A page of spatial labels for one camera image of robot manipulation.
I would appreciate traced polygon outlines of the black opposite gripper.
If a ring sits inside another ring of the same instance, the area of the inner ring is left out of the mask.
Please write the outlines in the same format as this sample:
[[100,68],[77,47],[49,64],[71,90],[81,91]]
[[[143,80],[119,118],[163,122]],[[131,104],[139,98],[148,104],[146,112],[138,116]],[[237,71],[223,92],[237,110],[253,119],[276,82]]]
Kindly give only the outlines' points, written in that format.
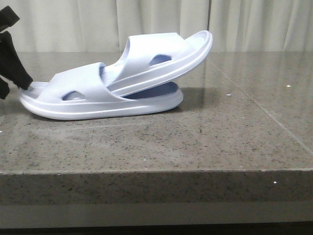
[[[19,20],[19,16],[10,6],[4,7],[0,10],[0,31],[12,27]],[[0,34],[0,74],[23,90],[27,90],[33,82],[16,53],[8,31]],[[5,99],[9,92],[8,83],[0,78],[0,99]]]

